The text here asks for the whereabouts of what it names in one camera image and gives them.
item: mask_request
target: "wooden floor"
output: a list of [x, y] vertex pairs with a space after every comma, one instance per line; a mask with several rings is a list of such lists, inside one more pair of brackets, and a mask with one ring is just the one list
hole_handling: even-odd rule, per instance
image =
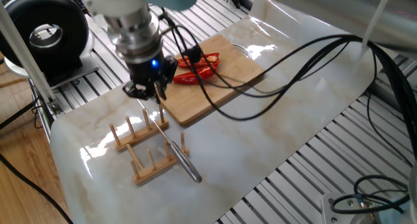
[[[0, 65], [0, 85], [19, 79]], [[0, 122], [32, 101], [27, 81], [0, 88]], [[40, 186], [68, 213], [61, 183], [43, 129], [34, 127], [28, 111], [0, 130], [0, 153]], [[54, 207], [0, 163], [0, 224], [66, 223]]]

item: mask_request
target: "pepper slice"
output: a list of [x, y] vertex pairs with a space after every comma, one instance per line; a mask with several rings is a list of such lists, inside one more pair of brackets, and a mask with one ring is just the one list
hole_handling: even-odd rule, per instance
[[[213, 65], [214, 70], [217, 70], [217, 65]], [[197, 69], [197, 73], [201, 79], [208, 79], [214, 75], [213, 71], [210, 69], [210, 66], [206, 65], [204, 68]], [[198, 84], [197, 77], [192, 72], [187, 72], [185, 74], [180, 74], [174, 77], [174, 82], [186, 85], [195, 85]]]
[[[218, 65], [220, 63], [219, 55], [220, 55], [219, 53], [210, 53], [210, 54], [205, 54], [205, 57], [207, 58], [207, 60], [209, 61], [209, 63], [211, 65]], [[178, 67], [188, 68], [188, 65], [190, 65], [190, 62], [188, 61], [188, 58], [185, 58], [185, 61], [184, 61], [184, 59], [179, 59], [178, 60]], [[207, 66], [207, 62], [203, 58], [203, 55], [201, 55], [200, 61], [195, 63], [194, 66], [195, 66], [196, 69], [204, 68], [204, 67]]]

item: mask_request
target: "metal bracket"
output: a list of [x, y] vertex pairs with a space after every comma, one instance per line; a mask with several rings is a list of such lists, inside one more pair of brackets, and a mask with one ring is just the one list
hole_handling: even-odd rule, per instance
[[53, 114], [57, 117], [64, 113], [63, 109], [59, 105], [58, 100], [54, 100], [52, 102], [49, 102], [48, 107], [52, 110]]
[[[324, 224], [372, 224], [373, 220], [370, 214], [336, 214], [330, 209], [330, 205], [337, 198], [344, 196], [343, 193], [326, 193], [323, 195], [321, 202], [323, 206]], [[360, 205], [356, 199], [349, 199], [345, 202], [338, 203], [339, 209], [359, 209]]]

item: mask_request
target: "wooden peg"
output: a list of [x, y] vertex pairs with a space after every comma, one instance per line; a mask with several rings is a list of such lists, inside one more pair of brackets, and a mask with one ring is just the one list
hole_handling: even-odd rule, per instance
[[113, 133], [113, 137], [115, 138], [116, 144], [120, 145], [120, 140], [119, 140], [119, 137], [117, 137], [115, 127], [113, 126], [113, 124], [110, 124], [109, 126], [110, 126], [111, 132]]
[[148, 118], [148, 114], [146, 112], [146, 109], [142, 109], [143, 112], [143, 118], [145, 119], [145, 123], [146, 123], [146, 128], [148, 128], [148, 130], [151, 130], [151, 125], [149, 124], [149, 118]]
[[136, 169], [135, 161], [130, 160], [130, 165], [132, 166], [133, 173], [135, 174], [136, 178], [139, 178], [139, 172]]
[[152, 157], [151, 150], [149, 148], [148, 148], [147, 152], [148, 152], [148, 158], [149, 158], [149, 162], [151, 163], [152, 170], [156, 169], [155, 163], [154, 163], [154, 158]]
[[167, 159], [168, 161], [171, 161], [171, 154], [169, 153], [168, 141], [165, 140], [164, 146], [165, 146], [165, 153], [167, 154]]
[[184, 132], [181, 132], [181, 150], [185, 152], [185, 136]]
[[128, 123], [130, 134], [132, 134], [132, 137], [136, 137], [135, 130], [133, 129], [132, 123], [130, 123], [129, 117], [126, 116], [126, 122]]
[[139, 169], [142, 170], [143, 166], [142, 166], [141, 162], [139, 161], [139, 159], [136, 157], [135, 153], [133, 152], [132, 147], [130, 146], [130, 144], [127, 144], [127, 147], [128, 147], [128, 150], [129, 150], [130, 154], [133, 157], [133, 160], [135, 160]]
[[161, 122], [164, 123], [165, 118], [164, 118], [164, 109], [162, 108], [162, 104], [159, 105], [159, 115], [161, 117]]

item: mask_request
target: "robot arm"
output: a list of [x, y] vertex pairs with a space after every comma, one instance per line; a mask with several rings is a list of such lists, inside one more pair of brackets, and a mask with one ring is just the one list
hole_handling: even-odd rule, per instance
[[83, 0], [92, 14], [103, 14], [109, 25], [108, 36], [130, 71], [130, 82], [123, 90], [132, 98], [147, 100], [165, 97], [177, 61], [164, 57], [159, 21], [149, 12], [147, 2], [175, 10], [192, 6], [197, 0]]

